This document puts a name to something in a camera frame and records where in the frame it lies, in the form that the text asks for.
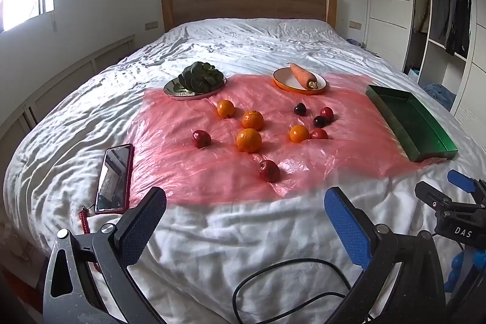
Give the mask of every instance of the carrot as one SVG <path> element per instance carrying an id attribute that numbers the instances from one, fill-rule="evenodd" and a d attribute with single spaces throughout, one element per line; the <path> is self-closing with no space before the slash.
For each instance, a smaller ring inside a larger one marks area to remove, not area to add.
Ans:
<path id="1" fill-rule="evenodd" d="M 311 72 L 302 69 L 299 65 L 295 63 L 290 64 L 290 70 L 292 71 L 293 76 L 296 78 L 299 84 L 306 90 L 318 89 L 317 79 Z"/>

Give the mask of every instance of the white bed sheet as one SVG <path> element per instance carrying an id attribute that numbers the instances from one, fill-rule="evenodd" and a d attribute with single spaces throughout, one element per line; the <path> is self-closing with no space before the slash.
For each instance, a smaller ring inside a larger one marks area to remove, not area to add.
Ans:
<path id="1" fill-rule="evenodd" d="M 449 169 L 483 177 L 485 154 L 439 103 L 386 61 L 352 46 L 325 22 L 314 20 L 216 19 L 182 25 L 132 56 L 93 77 L 62 101 L 21 143 L 8 168 L 4 202 L 11 221 L 45 253 L 56 232 L 81 233 L 78 211 L 94 202 L 104 151 L 124 142 L 147 87 L 162 87 L 196 60 L 208 61 L 226 76 L 270 75 L 287 62 L 318 73 L 368 75 L 378 85 L 412 91 L 431 111 L 459 149 L 453 161 L 402 177 L 372 180 L 333 172 L 309 194 L 272 203 L 233 203 L 213 207 L 169 205 L 139 262 L 135 281 L 169 323 L 236 322 L 231 295 L 251 273 L 299 257 L 329 260 L 351 283 L 354 266 L 323 207 L 330 186 L 340 186 L 375 223 L 397 233 L 432 231 L 435 216 L 418 202 L 414 186 L 425 180 L 454 200 L 470 197 L 447 183 Z M 91 230 L 118 215 L 88 219 Z M 436 237 L 443 272 L 449 272 L 458 246 Z M 110 312 L 120 313 L 95 273 Z M 346 292 L 337 275 L 317 264 L 284 267 L 244 288 L 238 304 L 244 322 L 286 311 L 324 291 Z M 383 291 L 386 296 L 390 285 Z M 374 309 L 380 310 L 385 297 Z M 312 303 L 282 322 L 324 322 L 340 300 Z"/>

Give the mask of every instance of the red plastic sheet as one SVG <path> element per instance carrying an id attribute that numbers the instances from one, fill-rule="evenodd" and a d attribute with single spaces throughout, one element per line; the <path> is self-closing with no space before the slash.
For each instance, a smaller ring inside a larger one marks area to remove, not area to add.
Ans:
<path id="1" fill-rule="evenodd" d="M 410 162 L 385 120 L 365 95 L 371 79 L 329 74 L 325 94 L 305 96 L 277 88 L 271 77 L 236 75 L 213 97 L 174 101 L 162 90 L 147 90 L 142 110 L 134 119 L 128 141 L 135 146 L 130 206 L 135 206 L 152 186 L 165 190 L 175 203 L 213 204 L 242 200 L 276 200 L 289 192 L 304 193 L 331 171 L 346 167 L 368 177 L 391 177 L 417 170 L 431 161 Z M 216 103 L 229 99 L 235 116 L 221 119 Z M 306 116 L 294 106 L 303 102 Z M 289 130 L 303 124 L 314 129 L 313 118 L 324 106 L 334 110 L 335 120 L 325 127 L 328 140 L 292 143 Z M 236 135 L 243 128 L 247 110 L 263 114 L 262 149 L 255 154 L 239 152 Z M 191 142 L 195 130 L 207 131 L 208 147 Z M 259 179 L 259 162 L 274 161 L 282 179 Z"/>

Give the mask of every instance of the oval plate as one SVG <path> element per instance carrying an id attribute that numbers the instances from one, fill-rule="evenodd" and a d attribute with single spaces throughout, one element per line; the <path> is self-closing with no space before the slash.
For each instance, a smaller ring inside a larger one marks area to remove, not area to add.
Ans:
<path id="1" fill-rule="evenodd" d="M 193 99 L 202 99 L 202 98 L 210 97 L 211 95 L 217 93 L 218 91 L 221 91 L 223 87 L 226 85 L 226 77 L 223 78 L 223 85 L 220 88 L 205 94 L 197 94 L 187 90 L 180 91 L 176 87 L 176 84 L 180 85 L 179 77 L 173 78 L 171 81 L 169 81 L 164 86 L 164 92 L 168 96 L 170 96 L 171 99 L 174 99 L 175 101 L 192 101 Z"/>
<path id="2" fill-rule="evenodd" d="M 274 82 L 279 88 L 296 94 L 317 95 L 324 92 L 324 90 L 326 89 L 326 80 L 324 79 L 324 77 L 319 76 L 314 72 L 311 73 L 317 79 L 317 90 L 306 90 L 305 88 L 303 88 L 292 74 L 290 68 L 280 68 L 275 70 Z"/>

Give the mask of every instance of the braided red cord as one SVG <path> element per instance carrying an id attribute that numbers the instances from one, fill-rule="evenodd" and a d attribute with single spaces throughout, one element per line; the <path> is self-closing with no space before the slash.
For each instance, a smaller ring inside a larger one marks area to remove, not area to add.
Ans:
<path id="1" fill-rule="evenodd" d="M 83 233 L 90 234 L 91 232 L 89 231 L 89 224 L 88 224 L 88 213 L 89 210 L 86 209 L 86 207 L 82 206 L 81 210 L 78 213 L 78 218 L 81 220 L 81 226 L 83 227 Z M 97 263 L 94 263 L 94 268 L 101 273 L 101 269 Z"/>

